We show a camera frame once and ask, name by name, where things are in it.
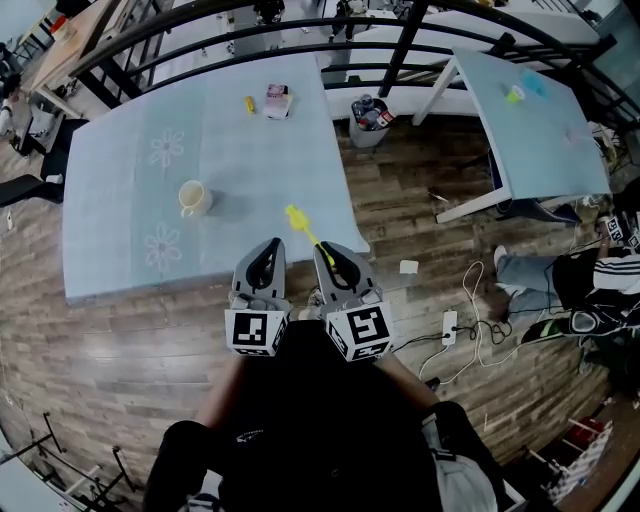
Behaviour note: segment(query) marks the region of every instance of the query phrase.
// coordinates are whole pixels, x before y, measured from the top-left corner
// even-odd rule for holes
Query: paper
[[[264,105],[264,115],[271,119],[284,119],[289,113],[293,95],[286,85],[270,84]]]
[[[400,262],[400,273],[401,274],[417,274],[418,262],[413,260],[402,260]]]

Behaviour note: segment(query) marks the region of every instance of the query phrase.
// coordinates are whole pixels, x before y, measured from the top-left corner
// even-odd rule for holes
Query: mug
[[[213,204],[213,195],[202,183],[196,180],[189,180],[180,187],[178,193],[180,204],[182,205],[183,217],[198,217],[209,211]]]

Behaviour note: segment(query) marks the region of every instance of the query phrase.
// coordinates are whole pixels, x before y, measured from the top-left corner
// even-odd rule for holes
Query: black railing
[[[595,112],[592,114],[596,117],[594,120],[603,122],[613,128],[624,128],[631,123],[636,123],[638,118],[640,118],[640,107],[609,77],[603,74],[592,64],[592,61],[596,57],[615,44],[615,40],[612,37],[604,39],[595,45],[565,45],[545,32],[519,20],[514,16],[500,10],[484,7],[468,0],[415,1],[413,2],[413,5],[405,19],[381,19],[369,17],[318,18],[253,26],[203,39],[163,55],[159,55],[158,43],[156,51],[153,53],[151,58],[147,58],[147,52],[144,52],[144,55],[137,66],[130,65],[131,52],[136,45],[144,43],[145,48],[148,49],[151,39],[153,37],[161,37],[164,32],[169,32],[173,28],[207,16],[241,7],[252,6],[254,1],[196,0],[175,9],[160,12],[152,18],[148,18],[137,25],[128,27],[121,34],[111,40],[99,42],[102,31],[106,27],[112,11],[115,8],[114,6],[117,5],[119,1],[120,0],[111,0],[104,11],[104,14],[98,20],[95,30],[82,52],[81,58],[70,73],[71,76],[77,77],[110,108],[115,108],[121,104],[122,92],[124,92],[124,94],[129,98],[135,98],[146,92],[201,73],[206,73],[208,71],[259,59],[326,50],[393,50],[393,56],[390,62],[339,64],[331,65],[322,70],[323,73],[331,73],[337,71],[346,72],[380,69],[385,71],[384,77],[381,80],[349,80],[325,83],[326,89],[379,87],[379,96],[386,97],[394,86],[430,87],[444,67],[444,64],[446,64],[446,60],[424,65],[409,64],[405,62],[408,52],[426,52],[451,55],[452,51],[451,48],[446,47],[415,44],[414,38],[418,31],[427,30],[490,44],[492,47],[488,50],[488,53],[500,56],[503,59],[507,59],[515,63],[539,62],[544,66],[547,66],[551,71],[555,70],[565,74],[572,73],[573,75],[579,74],[580,76],[585,75],[586,78],[584,80],[578,80],[577,82],[579,82],[581,86],[589,89],[591,91],[591,96],[596,98],[592,102],[593,111]],[[562,5],[570,3],[567,2],[567,0],[562,0],[562,2]],[[449,10],[456,10],[500,25],[505,29],[504,36],[508,37],[503,36],[496,39],[483,34],[474,33],[469,30],[424,22],[423,18],[429,5]],[[232,57],[221,62],[192,69],[158,83],[153,83],[153,73],[157,66],[188,53],[202,50],[216,44],[235,41],[245,37],[265,34],[272,31],[283,31],[303,27],[344,25],[347,22],[360,26],[377,25],[401,27],[402,32],[397,43],[345,42],[286,47],[268,52],[257,52]],[[512,37],[511,34],[527,36],[528,38],[535,40],[538,44],[528,46],[517,45],[515,43],[515,38]],[[116,63],[115,58],[127,50],[129,51],[129,58],[127,59],[125,67],[122,68]],[[102,69],[105,75],[114,82],[117,88],[117,93],[114,94],[105,86],[104,83],[101,83],[95,77],[93,71],[98,68]],[[142,85],[143,81],[141,80],[144,73],[149,74],[146,85]],[[463,85],[456,84],[455,82],[449,87],[464,88]]]
[[[577,14],[585,23],[589,25],[597,25],[599,16],[595,15],[593,11],[583,11],[576,6],[571,0],[531,0],[541,9],[545,11],[566,12],[569,14]]]

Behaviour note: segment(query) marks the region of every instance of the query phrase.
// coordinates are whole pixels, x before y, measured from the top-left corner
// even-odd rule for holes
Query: wooden desk
[[[45,54],[40,69],[29,86],[30,91],[37,91],[65,113],[77,119],[81,118],[82,114],[72,108],[66,101],[56,96],[49,88],[49,84],[66,78],[69,69],[78,60],[96,23],[108,4],[109,0],[97,0],[69,21],[75,28],[76,34],[67,41],[56,41],[53,44]],[[135,5],[135,2],[131,0],[120,0],[120,4],[105,27],[102,34],[103,39],[113,37],[122,30],[133,5]]]

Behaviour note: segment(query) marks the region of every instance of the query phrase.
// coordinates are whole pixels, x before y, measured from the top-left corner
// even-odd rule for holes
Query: light blue tablecloth
[[[535,71],[454,49],[494,156],[514,199],[609,192],[599,150],[573,91]],[[513,85],[525,93],[508,103]]]
[[[260,114],[270,83],[294,95],[282,121]],[[247,113],[252,96],[258,114]],[[180,216],[189,179],[214,194],[205,217]],[[130,101],[73,137],[63,206],[63,266],[70,301],[231,272],[277,236],[287,261],[312,257],[292,232],[288,204],[314,234],[358,252],[326,95],[312,54],[202,74]]]

